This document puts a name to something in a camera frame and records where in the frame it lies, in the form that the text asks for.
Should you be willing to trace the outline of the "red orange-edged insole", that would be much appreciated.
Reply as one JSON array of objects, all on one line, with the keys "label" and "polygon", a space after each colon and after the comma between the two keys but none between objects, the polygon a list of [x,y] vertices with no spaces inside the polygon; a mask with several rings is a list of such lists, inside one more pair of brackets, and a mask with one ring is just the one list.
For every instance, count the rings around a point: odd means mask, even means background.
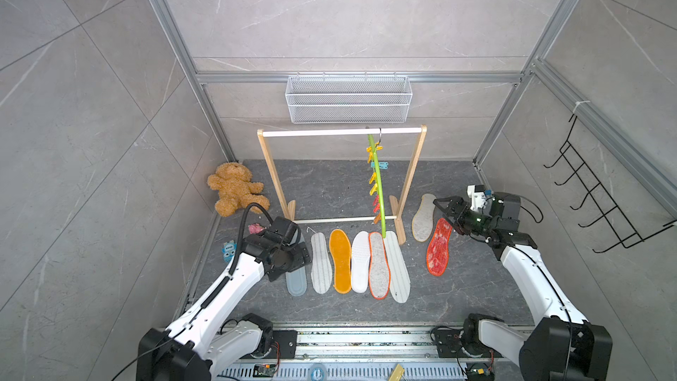
[{"label": "red orange-edged insole", "polygon": [[453,227],[447,220],[441,218],[435,226],[435,232],[428,244],[426,264],[428,272],[440,277],[446,271],[449,263],[449,240]]}]

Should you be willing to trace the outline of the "grey felt orange-edged insole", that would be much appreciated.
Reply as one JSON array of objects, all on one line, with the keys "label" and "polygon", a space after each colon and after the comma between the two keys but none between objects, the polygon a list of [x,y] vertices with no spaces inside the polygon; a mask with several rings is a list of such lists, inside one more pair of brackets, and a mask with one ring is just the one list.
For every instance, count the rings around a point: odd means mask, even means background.
[{"label": "grey felt orange-edged insole", "polygon": [[383,300],[389,293],[391,273],[384,248],[384,238],[378,232],[370,233],[370,272],[368,285],[373,298]]}]

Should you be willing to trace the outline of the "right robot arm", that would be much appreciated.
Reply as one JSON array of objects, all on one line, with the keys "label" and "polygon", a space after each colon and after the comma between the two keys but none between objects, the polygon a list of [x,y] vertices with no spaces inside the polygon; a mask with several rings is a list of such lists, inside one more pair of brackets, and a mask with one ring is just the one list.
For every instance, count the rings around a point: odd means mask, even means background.
[{"label": "right robot arm", "polygon": [[458,234],[488,245],[516,282],[535,324],[525,335],[497,317],[471,314],[459,333],[460,349],[471,357],[495,351],[518,366],[525,380],[604,380],[612,337],[567,298],[537,244],[519,231],[522,200],[471,185],[465,198],[433,201]]}]

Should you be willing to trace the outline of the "blue-grey foam insole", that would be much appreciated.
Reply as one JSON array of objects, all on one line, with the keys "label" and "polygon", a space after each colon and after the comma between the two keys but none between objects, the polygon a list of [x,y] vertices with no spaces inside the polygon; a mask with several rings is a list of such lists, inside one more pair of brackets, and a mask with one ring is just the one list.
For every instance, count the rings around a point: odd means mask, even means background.
[{"label": "blue-grey foam insole", "polygon": [[287,291],[293,297],[303,296],[308,287],[306,269],[301,267],[286,273]]}]

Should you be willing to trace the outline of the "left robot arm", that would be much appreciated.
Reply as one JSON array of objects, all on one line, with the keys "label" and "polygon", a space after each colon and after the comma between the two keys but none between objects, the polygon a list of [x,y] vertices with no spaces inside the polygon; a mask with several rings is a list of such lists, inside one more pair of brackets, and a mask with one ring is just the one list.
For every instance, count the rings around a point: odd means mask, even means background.
[{"label": "left robot arm", "polygon": [[269,227],[247,233],[241,220],[236,253],[220,277],[168,327],[150,329],[131,364],[138,380],[215,380],[244,356],[279,355],[273,323],[248,314],[227,328],[229,315],[261,280],[297,272],[312,259],[296,223],[270,218]]}]

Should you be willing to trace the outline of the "white foam insole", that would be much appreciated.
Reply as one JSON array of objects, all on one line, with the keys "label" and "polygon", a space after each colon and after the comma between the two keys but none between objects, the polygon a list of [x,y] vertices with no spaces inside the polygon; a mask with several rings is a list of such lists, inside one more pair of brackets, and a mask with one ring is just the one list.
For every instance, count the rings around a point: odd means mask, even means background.
[{"label": "white foam insole", "polygon": [[351,250],[351,284],[355,293],[362,294],[368,289],[370,259],[368,232],[360,231],[354,238]]}]

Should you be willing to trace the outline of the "yellow fuzzy insole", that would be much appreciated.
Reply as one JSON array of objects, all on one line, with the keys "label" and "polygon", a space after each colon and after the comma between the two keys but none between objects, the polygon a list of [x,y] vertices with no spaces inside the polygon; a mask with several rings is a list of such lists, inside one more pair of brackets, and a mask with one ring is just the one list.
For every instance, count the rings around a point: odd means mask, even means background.
[{"label": "yellow fuzzy insole", "polygon": [[329,248],[334,266],[334,288],[340,294],[347,294],[351,284],[351,243],[342,229],[330,234]]}]

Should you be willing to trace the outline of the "grey felt yellow-edged insole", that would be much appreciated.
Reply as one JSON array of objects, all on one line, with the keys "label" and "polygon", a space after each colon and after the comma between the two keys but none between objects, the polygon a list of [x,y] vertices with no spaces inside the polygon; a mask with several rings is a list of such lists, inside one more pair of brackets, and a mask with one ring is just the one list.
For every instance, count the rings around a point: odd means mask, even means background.
[{"label": "grey felt yellow-edged insole", "polygon": [[431,193],[421,196],[421,203],[411,224],[414,239],[419,243],[428,241],[432,234],[436,199],[437,197]]}]

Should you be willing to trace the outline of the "grey striped insole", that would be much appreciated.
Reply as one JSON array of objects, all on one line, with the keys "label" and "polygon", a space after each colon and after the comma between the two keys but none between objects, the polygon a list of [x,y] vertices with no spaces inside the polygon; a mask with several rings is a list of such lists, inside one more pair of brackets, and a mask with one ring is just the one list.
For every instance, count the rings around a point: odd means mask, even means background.
[{"label": "grey striped insole", "polygon": [[317,294],[325,294],[331,287],[333,274],[325,235],[315,233],[311,237],[312,268],[311,280]]},{"label": "grey striped insole", "polygon": [[395,232],[386,232],[384,247],[391,273],[391,295],[397,303],[406,303],[411,292],[411,280]]}]

